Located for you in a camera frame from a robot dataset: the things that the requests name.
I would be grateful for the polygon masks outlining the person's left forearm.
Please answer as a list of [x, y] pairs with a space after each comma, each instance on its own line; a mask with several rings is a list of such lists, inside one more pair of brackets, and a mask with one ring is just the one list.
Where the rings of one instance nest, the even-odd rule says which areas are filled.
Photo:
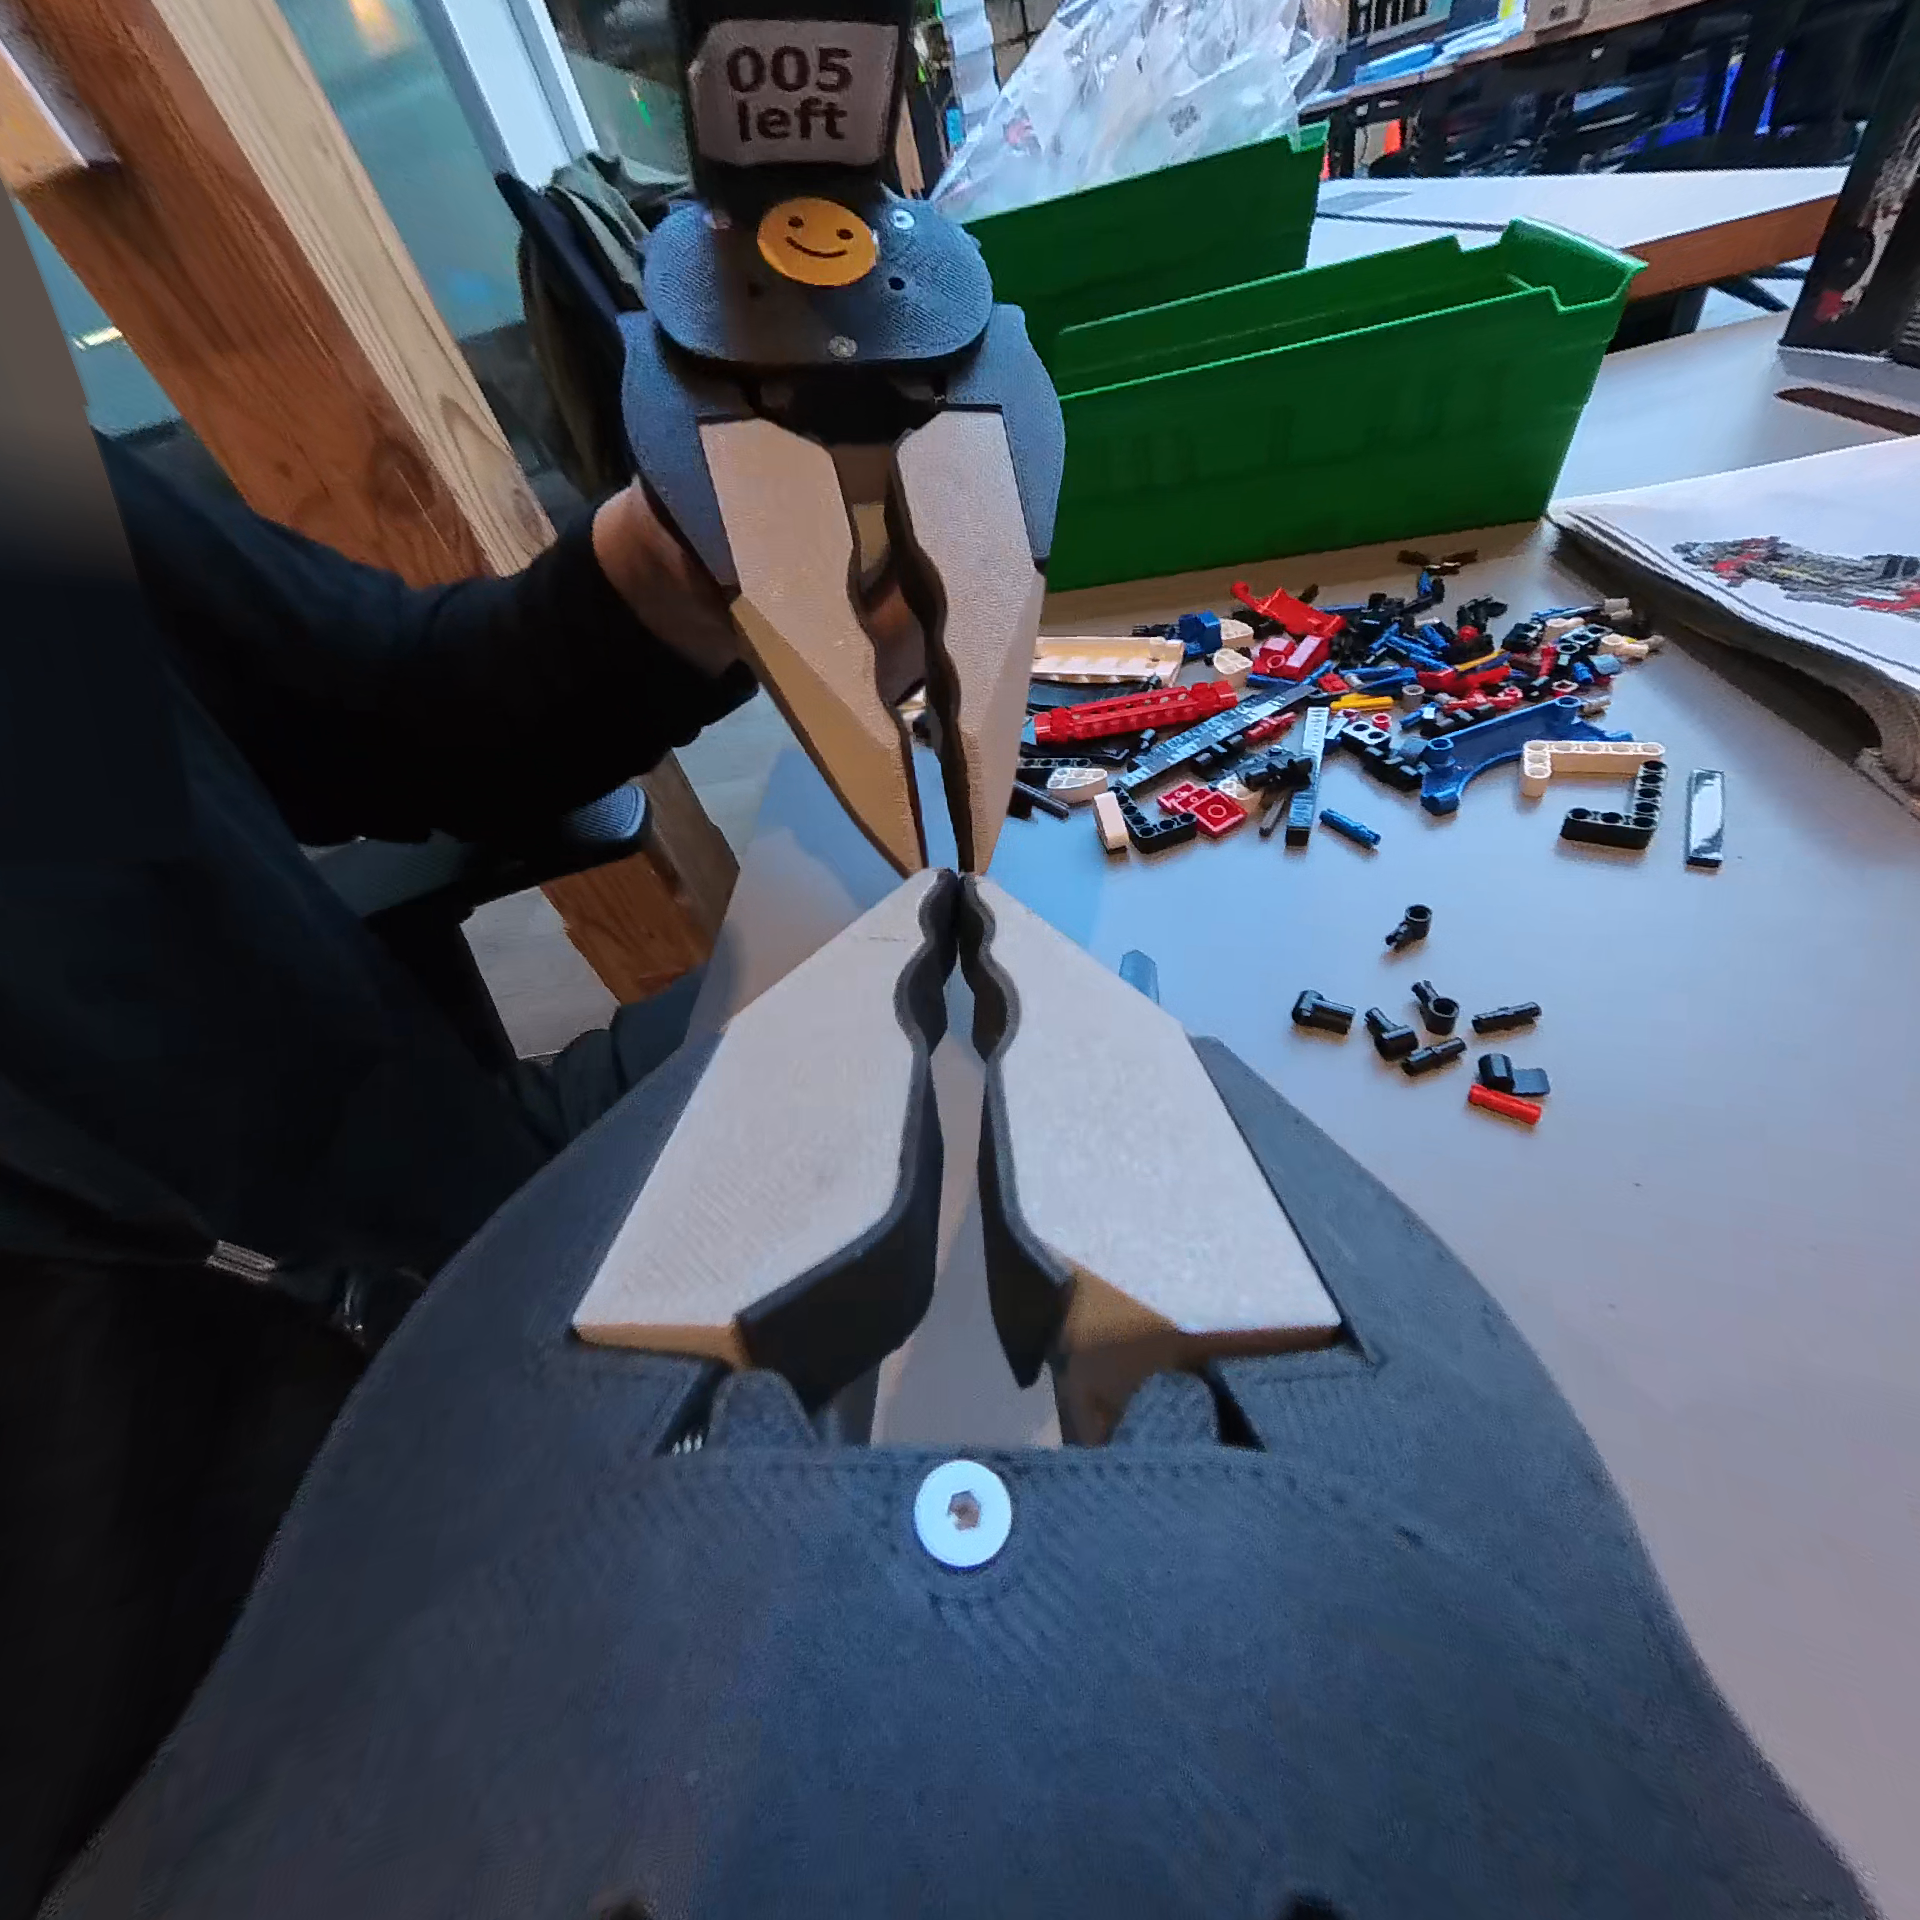
[[658, 770], [751, 701], [662, 647], [590, 521], [533, 568], [418, 591], [95, 434], [160, 627], [177, 749], [228, 741], [306, 849], [510, 838]]

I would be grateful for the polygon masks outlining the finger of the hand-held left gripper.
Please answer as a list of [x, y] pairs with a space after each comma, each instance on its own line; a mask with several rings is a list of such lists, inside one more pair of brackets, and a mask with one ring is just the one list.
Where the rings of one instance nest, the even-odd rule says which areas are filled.
[[885, 521], [904, 607], [928, 637], [955, 868], [986, 873], [1023, 761], [1040, 629], [1040, 568], [997, 412], [944, 412], [904, 430]]
[[895, 873], [928, 868], [909, 729], [876, 694], [860, 622], [860, 547], [839, 462], [778, 420], [700, 426], [735, 568], [730, 615], [820, 779]]

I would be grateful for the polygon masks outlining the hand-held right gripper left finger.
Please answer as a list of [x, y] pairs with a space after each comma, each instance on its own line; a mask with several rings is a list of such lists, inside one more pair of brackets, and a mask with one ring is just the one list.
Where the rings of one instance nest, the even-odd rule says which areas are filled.
[[790, 1377], [829, 1407], [934, 1284], [955, 873], [913, 873], [718, 1042], [576, 1312], [596, 1347]]

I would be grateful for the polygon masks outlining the open instruction booklet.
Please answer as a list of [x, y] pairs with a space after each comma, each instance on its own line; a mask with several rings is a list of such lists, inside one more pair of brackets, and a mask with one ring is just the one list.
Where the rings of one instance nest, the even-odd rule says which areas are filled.
[[1920, 811], [1915, 434], [1570, 493], [1547, 521], [1699, 637], [1849, 694], [1879, 729], [1858, 771]]

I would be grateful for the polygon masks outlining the grey desk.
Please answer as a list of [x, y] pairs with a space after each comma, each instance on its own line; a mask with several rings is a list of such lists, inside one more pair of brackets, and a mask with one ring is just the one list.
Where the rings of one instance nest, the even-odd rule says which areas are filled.
[[[1915, 818], [1839, 761], [1850, 723], [1687, 637], [1612, 705], [1667, 749], [1648, 853], [1556, 838], [1571, 797], [1476, 779], [1450, 818], [1332, 756], [1377, 853], [1252, 826], [1112, 859], [1008, 818], [992, 880], [1233, 1042], [1512, 1312], [1603, 1453], [1727, 1698], [1915, 1917]], [[1432, 938], [1389, 950], [1407, 904]], [[1470, 1051], [1407, 1078], [1377, 1007], [1432, 976]], [[1287, 1007], [1319, 988], [1348, 1038]], [[1534, 998], [1531, 1029], [1472, 1015]], [[1547, 1070], [1541, 1124], [1470, 1104], [1476, 1051]]]

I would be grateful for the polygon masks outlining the clear plastic bag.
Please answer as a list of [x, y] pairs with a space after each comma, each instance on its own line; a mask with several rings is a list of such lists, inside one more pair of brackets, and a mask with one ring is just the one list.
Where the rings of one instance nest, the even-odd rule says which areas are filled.
[[981, 222], [1297, 130], [1340, 37], [1336, 0], [1060, 5], [932, 207]]

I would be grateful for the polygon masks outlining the wooden support post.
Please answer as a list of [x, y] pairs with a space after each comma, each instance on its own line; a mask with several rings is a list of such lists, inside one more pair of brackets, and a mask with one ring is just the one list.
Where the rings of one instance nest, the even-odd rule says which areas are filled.
[[[7, 190], [265, 521], [418, 591], [553, 525], [277, 5], [7, 5]], [[618, 1007], [692, 992], [735, 859], [680, 756], [542, 883]]]

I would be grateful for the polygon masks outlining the chair draped with jackets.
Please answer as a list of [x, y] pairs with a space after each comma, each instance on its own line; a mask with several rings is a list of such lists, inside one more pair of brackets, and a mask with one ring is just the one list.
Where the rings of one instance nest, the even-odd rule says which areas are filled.
[[651, 228], [690, 201], [685, 169], [590, 150], [542, 190], [495, 175], [520, 242], [520, 310], [542, 370], [560, 469], [579, 493], [633, 484], [634, 459], [620, 426], [620, 318], [643, 310], [643, 255]]

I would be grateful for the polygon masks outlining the green plastic bin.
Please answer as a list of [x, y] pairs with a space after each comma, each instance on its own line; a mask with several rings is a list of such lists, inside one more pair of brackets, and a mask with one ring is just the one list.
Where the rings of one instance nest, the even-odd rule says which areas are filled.
[[1067, 326], [1295, 271], [1309, 258], [1326, 125], [968, 222], [997, 307], [1050, 363]]
[[1541, 222], [1078, 320], [1050, 591], [1547, 510], [1637, 258]]

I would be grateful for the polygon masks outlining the pile of toy bricks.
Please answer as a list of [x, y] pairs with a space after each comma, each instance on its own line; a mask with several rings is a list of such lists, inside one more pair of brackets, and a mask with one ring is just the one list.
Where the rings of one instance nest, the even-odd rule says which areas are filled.
[[1377, 853], [1377, 826], [1326, 797], [1326, 770], [1348, 750], [1432, 818], [1450, 818], [1499, 770], [1526, 804], [1598, 786], [1556, 838], [1648, 853], [1667, 749], [1603, 726], [1618, 674], [1655, 647], [1648, 615], [1616, 595], [1512, 615], [1499, 595], [1450, 595], [1472, 553], [1398, 562], [1407, 595], [1332, 607], [1319, 591], [1235, 585], [1228, 609], [1040, 637], [1008, 813], [1089, 811], [1112, 859], [1243, 826], [1287, 853], [1314, 831]]

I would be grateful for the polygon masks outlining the white table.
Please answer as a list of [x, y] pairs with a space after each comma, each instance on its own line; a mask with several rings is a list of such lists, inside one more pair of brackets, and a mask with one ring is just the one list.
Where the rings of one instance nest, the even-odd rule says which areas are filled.
[[1818, 246], [1849, 169], [1332, 178], [1309, 267], [1450, 231], [1491, 246], [1512, 222], [1561, 228], [1642, 263], [1633, 301], [1764, 271]]

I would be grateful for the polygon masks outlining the person's black sweater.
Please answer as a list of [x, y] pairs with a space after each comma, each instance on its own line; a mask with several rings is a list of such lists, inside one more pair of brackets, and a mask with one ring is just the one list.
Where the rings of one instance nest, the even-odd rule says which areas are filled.
[[7, 1917], [217, 1660], [386, 1327], [690, 992], [472, 1051], [269, 794], [177, 749], [138, 568], [7, 577]]

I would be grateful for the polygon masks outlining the cluttered work table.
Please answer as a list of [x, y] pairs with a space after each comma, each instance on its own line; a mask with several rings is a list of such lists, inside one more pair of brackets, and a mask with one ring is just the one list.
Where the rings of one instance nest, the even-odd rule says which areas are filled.
[[1491, 5], [1348, 49], [1306, 109], [1326, 178], [1825, 169], [1858, 150], [1897, 0]]

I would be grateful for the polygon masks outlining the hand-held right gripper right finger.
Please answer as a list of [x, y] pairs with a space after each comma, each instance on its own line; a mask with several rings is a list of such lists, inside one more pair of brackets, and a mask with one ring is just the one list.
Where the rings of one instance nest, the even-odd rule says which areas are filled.
[[1134, 1389], [1213, 1359], [1332, 1347], [1340, 1312], [1186, 1023], [987, 880], [963, 883], [955, 950], [1008, 1372]]

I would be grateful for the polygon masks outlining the person's left hand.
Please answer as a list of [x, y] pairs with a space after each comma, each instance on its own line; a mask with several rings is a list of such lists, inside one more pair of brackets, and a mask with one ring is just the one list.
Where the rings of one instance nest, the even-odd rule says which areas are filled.
[[730, 601], [662, 521], [643, 481], [596, 506], [596, 562], [620, 607], [685, 663], [720, 676], [746, 663]]

